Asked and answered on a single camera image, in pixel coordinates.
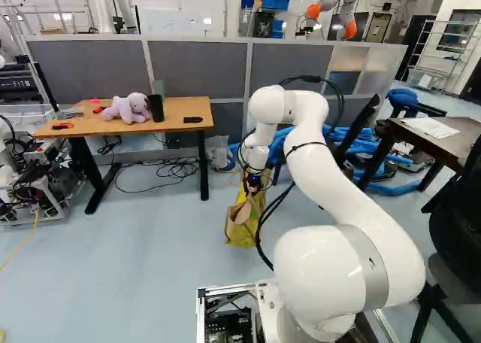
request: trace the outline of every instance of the yellow bag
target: yellow bag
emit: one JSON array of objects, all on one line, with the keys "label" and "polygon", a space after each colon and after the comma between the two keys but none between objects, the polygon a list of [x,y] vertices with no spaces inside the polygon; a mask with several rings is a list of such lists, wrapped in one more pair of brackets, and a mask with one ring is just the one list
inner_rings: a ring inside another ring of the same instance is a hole
[{"label": "yellow bag", "polygon": [[261,213],[265,209],[265,187],[269,185],[271,170],[262,175],[262,190],[254,196],[246,196],[244,185],[240,184],[236,205],[229,206],[225,219],[225,242],[233,247],[255,247],[256,230]]}]

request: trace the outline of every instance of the black speaker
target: black speaker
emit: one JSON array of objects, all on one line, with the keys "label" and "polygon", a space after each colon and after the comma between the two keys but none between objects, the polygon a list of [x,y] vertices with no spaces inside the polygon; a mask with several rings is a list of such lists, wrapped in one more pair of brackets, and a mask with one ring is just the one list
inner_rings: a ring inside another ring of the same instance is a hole
[{"label": "black speaker", "polygon": [[156,123],[164,121],[164,101],[162,95],[148,95],[147,100],[153,120]]}]

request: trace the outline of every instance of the wooden table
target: wooden table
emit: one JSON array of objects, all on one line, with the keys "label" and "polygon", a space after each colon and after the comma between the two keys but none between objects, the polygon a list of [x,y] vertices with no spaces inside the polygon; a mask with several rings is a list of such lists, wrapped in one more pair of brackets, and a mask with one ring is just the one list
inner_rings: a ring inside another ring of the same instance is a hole
[{"label": "wooden table", "polygon": [[[119,117],[111,121],[103,121],[100,114],[93,111],[100,107],[108,107],[111,100],[100,100],[99,104],[93,104],[90,100],[83,100],[75,105],[82,108],[85,116],[75,117],[68,120],[52,120],[42,126],[34,135],[34,138],[67,138],[72,146],[72,159],[77,160],[86,176],[94,186],[95,192],[86,206],[86,214],[93,214],[100,204],[108,186],[120,168],[119,163],[112,167],[101,177],[95,160],[85,141],[89,136],[106,135],[130,135],[149,134],[155,132],[197,131],[199,171],[201,176],[201,200],[209,199],[209,184],[207,179],[207,158],[205,156],[204,130],[213,128],[212,111],[208,97],[182,97],[167,98],[164,100],[165,120],[155,123],[148,120],[145,123],[133,123],[128,125]],[[202,117],[200,123],[184,123],[184,117]],[[54,123],[73,123],[70,129],[52,130]]]},{"label": "wooden table", "polygon": [[364,174],[358,182],[358,188],[365,190],[377,169],[391,151],[395,142],[405,141],[414,145],[418,150],[424,151],[435,158],[433,166],[418,186],[419,191],[424,191],[434,180],[443,166],[448,166],[455,172],[460,172],[462,164],[460,159],[466,159],[471,147],[481,135],[481,123],[469,117],[434,117],[435,120],[453,129],[457,134],[447,138],[434,138],[417,129],[409,127],[401,119],[388,119],[385,133],[374,152],[371,163],[366,167]]}]

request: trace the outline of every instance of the purple stuffed animal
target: purple stuffed animal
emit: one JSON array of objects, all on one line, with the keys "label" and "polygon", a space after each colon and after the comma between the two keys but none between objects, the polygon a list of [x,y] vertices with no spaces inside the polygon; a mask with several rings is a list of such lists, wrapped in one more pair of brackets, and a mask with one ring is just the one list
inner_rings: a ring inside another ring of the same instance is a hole
[{"label": "purple stuffed animal", "polygon": [[114,96],[112,105],[101,113],[105,121],[120,116],[124,123],[142,123],[150,118],[147,97],[143,93],[131,93],[127,97]]}]

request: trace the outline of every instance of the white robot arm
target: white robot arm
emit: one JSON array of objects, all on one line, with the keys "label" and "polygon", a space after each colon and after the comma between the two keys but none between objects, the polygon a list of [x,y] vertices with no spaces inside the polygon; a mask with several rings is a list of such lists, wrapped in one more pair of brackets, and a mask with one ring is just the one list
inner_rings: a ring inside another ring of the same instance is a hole
[{"label": "white robot arm", "polygon": [[306,13],[302,15],[306,21],[306,27],[313,28],[317,23],[317,19],[321,12],[330,11],[339,5],[340,1],[343,1],[344,3],[339,10],[341,27],[337,30],[336,39],[349,40],[350,38],[353,38],[357,32],[357,26],[354,20],[356,0],[318,0],[315,3],[312,3],[306,10]]},{"label": "white robot arm", "polygon": [[407,233],[337,166],[321,133],[326,99],[263,87],[249,111],[258,121],[241,147],[250,172],[265,167],[277,124],[295,125],[283,147],[292,178],[338,222],[290,230],[274,249],[280,295],[298,325],[318,341],[334,341],[356,313],[416,298],[425,283],[423,259]]}]

